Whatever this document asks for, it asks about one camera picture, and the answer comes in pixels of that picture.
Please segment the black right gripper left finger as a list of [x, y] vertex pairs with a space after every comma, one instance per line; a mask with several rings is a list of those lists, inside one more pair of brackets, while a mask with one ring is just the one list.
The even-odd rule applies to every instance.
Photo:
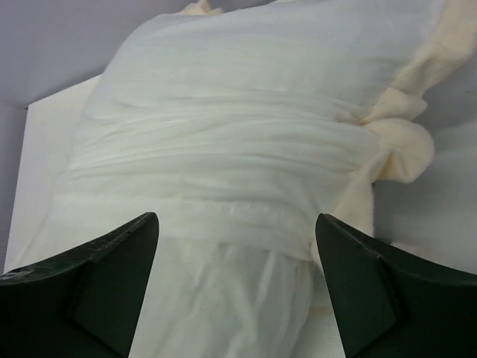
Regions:
[[1, 276], [2, 357], [128, 357], [157, 249], [145, 213]]

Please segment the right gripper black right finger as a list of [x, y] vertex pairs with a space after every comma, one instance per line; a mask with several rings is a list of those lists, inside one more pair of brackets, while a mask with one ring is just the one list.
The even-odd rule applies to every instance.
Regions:
[[346, 357], [475, 357], [476, 276], [329, 214], [316, 241]]

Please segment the white pillow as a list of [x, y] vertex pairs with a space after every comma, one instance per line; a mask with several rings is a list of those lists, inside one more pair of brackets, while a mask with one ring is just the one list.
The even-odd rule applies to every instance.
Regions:
[[[12, 270], [143, 214], [55, 210]], [[156, 215], [157, 249], [128, 357], [290, 357], [309, 315], [314, 266], [277, 242], [298, 232], [194, 210]]]

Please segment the grey and cream pillowcase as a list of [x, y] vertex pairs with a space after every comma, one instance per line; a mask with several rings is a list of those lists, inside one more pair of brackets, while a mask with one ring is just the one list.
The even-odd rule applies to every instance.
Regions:
[[321, 213], [372, 233], [372, 183], [427, 168], [423, 94], [475, 49], [474, 1], [158, 16], [89, 97], [40, 234], [63, 250], [154, 212], [168, 238], [311, 260]]

